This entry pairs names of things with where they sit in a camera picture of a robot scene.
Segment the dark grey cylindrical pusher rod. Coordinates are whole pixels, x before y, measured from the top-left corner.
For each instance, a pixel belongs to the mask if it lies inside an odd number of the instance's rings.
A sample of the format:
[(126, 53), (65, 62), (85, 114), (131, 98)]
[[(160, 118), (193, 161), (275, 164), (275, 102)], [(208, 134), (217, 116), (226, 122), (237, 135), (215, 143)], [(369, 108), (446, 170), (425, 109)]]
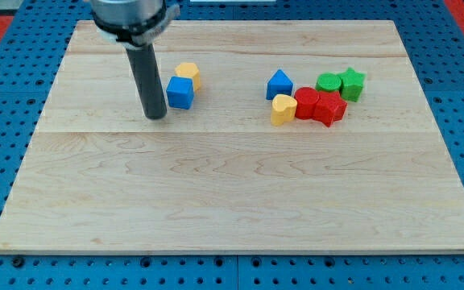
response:
[(153, 45), (140, 50), (127, 49), (126, 54), (145, 117), (150, 120), (163, 118), (167, 105)]

